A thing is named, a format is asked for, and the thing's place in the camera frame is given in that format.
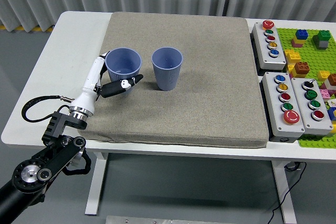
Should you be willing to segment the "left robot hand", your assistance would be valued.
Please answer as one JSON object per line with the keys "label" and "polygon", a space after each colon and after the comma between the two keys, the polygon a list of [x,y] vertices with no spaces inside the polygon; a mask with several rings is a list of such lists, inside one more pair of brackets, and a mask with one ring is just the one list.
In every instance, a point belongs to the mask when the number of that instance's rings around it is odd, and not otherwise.
{"label": "left robot hand", "polygon": [[108,98],[130,92],[143,78],[139,74],[141,56],[130,48],[116,48],[97,57],[82,87],[82,93],[69,108],[71,116],[86,120],[94,114],[98,96]]}

